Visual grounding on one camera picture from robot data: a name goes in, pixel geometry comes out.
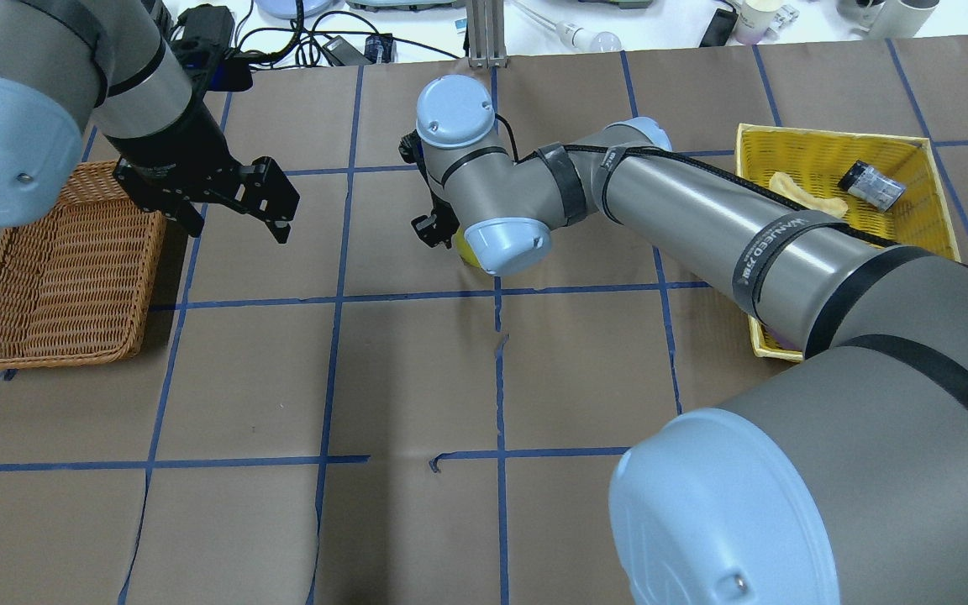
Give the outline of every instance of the yellow object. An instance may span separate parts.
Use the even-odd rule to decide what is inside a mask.
[[[830,214],[831,217],[843,218],[846,215],[846,211],[850,210],[850,207],[846,206],[846,202],[842,198],[831,197],[825,199],[814,196],[811,192],[807,192],[806,189],[799,187],[794,182],[794,177],[787,175],[786,172],[776,172],[775,175],[772,175],[768,181],[768,188],[776,192],[776,194],[788,197],[794,200],[794,202],[802,204],[806,208]]]
[[[454,234],[454,249],[458,251],[458,256],[466,262],[470,267],[481,268],[481,263],[476,259],[476,254],[473,254],[473,249],[469,248],[469,242],[466,241],[465,230],[458,227],[458,231]]]
[[[902,198],[887,212],[840,191],[840,177],[856,160],[906,185]],[[761,187],[768,187],[777,171],[786,172],[797,187],[814,196],[844,199],[850,207],[846,222],[857,229],[960,260],[929,139],[740,124],[734,164],[738,176]],[[781,347],[753,318],[750,337],[759,357],[802,360],[802,352]]]

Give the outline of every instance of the table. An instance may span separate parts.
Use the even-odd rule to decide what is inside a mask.
[[[195,7],[203,0],[164,0],[173,14]],[[211,4],[226,5],[240,19],[249,10],[250,0],[215,0]],[[577,3],[576,0],[523,0],[534,11],[553,20],[570,20],[595,30],[607,30],[623,41],[626,50],[691,49],[700,43],[704,29],[716,8],[723,8],[721,0],[655,0],[648,8],[622,10],[608,4]],[[834,0],[787,0],[800,12],[796,22],[783,28],[777,38],[765,39],[766,45],[797,42],[826,42],[841,39],[861,39],[863,34],[838,15]],[[338,0],[331,8],[346,10]],[[376,24],[381,31],[392,32],[399,38],[437,46],[457,55],[462,54],[462,34],[455,22],[465,18],[464,8],[431,8],[420,12],[354,11]],[[315,17],[308,17],[311,24]],[[357,30],[362,23],[350,17],[334,15],[324,19],[325,28]],[[573,53],[549,31],[538,26],[513,4],[506,5],[507,54],[561,55]],[[257,8],[245,23],[245,31],[258,27],[286,27],[283,19],[266,15]],[[968,1],[942,0],[936,11],[918,31],[919,38],[937,35],[968,34]],[[250,47],[258,50],[277,50],[286,42],[288,34],[261,32],[250,38]],[[364,47],[364,37],[350,37],[354,45]],[[732,39],[730,45],[736,45]],[[411,45],[398,46],[398,62],[441,61],[442,55]]]

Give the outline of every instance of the yellow basket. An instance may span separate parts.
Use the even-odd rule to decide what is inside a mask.
[[[773,173],[786,172],[814,196],[846,200],[846,222],[857,229],[960,260],[929,139],[739,124],[736,149],[736,171],[744,179],[768,187]],[[902,198],[887,212],[839,189],[840,177],[856,160],[906,184]],[[803,359],[802,352],[784,348],[755,318],[750,318],[750,337],[758,357]]]

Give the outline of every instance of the black device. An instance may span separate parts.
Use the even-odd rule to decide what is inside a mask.
[[[356,46],[351,45],[341,35],[335,35],[326,45],[320,46],[319,51],[331,66],[372,65],[372,61],[366,59]]]
[[[704,31],[704,37],[700,39],[700,47],[723,46],[727,39],[730,39],[730,32],[734,31],[734,24],[738,23],[738,12],[729,11],[726,8],[716,8],[715,16],[708,24],[708,29]]]
[[[204,226],[193,204],[218,203],[260,219],[276,241],[285,244],[298,192],[271,157],[259,157],[249,165],[235,160],[203,103],[230,49],[234,17],[226,7],[204,5],[189,8],[178,23],[183,24],[181,38],[169,46],[192,82],[191,100],[180,118],[158,133],[108,137],[122,153],[115,180],[139,209],[161,212],[192,237],[200,236]]]
[[[389,64],[395,60],[393,34],[372,34],[365,41],[365,58],[373,64]]]

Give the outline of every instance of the robotic arm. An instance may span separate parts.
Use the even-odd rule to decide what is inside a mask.
[[[137,0],[0,0],[0,227],[50,210],[92,118],[142,210],[198,236],[192,203],[220,203],[285,242],[299,196],[270,157],[231,156],[207,84],[189,79]]]
[[[418,100],[403,156],[481,268],[541,260],[602,212],[808,358],[623,456],[611,521],[646,604],[968,602],[968,267],[895,245],[669,151],[652,120],[511,161],[477,81]]]

